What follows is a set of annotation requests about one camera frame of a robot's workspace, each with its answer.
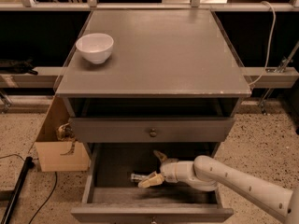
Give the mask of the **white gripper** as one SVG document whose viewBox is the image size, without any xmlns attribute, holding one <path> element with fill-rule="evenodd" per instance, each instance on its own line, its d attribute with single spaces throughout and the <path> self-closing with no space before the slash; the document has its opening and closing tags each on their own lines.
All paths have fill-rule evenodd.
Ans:
<svg viewBox="0 0 299 224">
<path fill-rule="evenodd" d="M 147 175 L 143 180 L 138 183 L 138 186 L 142 189 L 146 189 L 153 186 L 159 186 L 164 181 L 167 183 L 177 183 L 177 164 L 178 159 L 168 158 L 163 152 L 154 150 L 153 154 L 160 161 L 160 174 L 152 172 Z"/>
</svg>

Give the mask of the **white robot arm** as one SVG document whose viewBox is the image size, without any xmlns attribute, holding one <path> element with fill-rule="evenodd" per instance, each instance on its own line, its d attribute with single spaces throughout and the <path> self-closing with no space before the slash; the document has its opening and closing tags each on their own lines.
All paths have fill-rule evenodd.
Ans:
<svg viewBox="0 0 299 224">
<path fill-rule="evenodd" d="M 221 183 L 282 224 L 299 224 L 299 189 L 284 189 L 204 155 L 197 156 L 193 161 L 180 161 L 168 158 L 158 150 L 153 153 L 161 163 L 160 173 L 152 172 L 144 177 L 138 183 L 142 189 L 166 181 L 182 182 L 193 189 L 212 191 Z"/>
</svg>

